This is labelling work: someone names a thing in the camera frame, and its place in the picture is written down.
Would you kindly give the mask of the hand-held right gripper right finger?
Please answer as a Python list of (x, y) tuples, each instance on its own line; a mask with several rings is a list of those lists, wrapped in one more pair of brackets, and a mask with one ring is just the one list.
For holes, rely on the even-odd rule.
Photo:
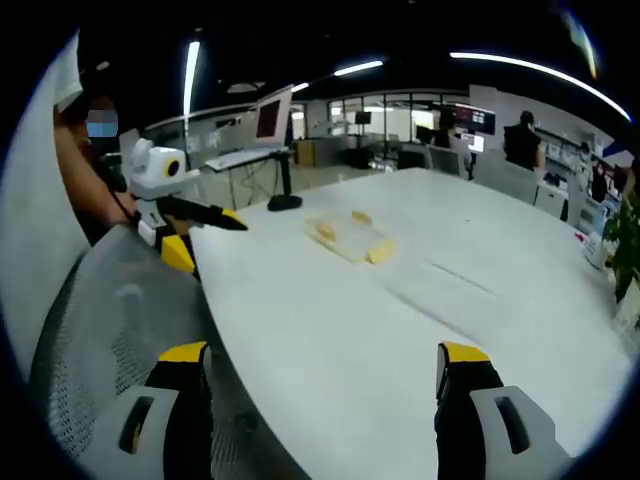
[(436, 406), (439, 479), (558, 479), (572, 461), (552, 418), (474, 346), (438, 345)]

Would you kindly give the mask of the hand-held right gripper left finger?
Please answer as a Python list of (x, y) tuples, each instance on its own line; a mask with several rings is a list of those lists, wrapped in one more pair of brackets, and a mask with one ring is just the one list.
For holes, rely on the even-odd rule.
[(93, 479), (209, 479), (211, 393), (199, 341), (164, 352), (95, 420), (79, 462)]

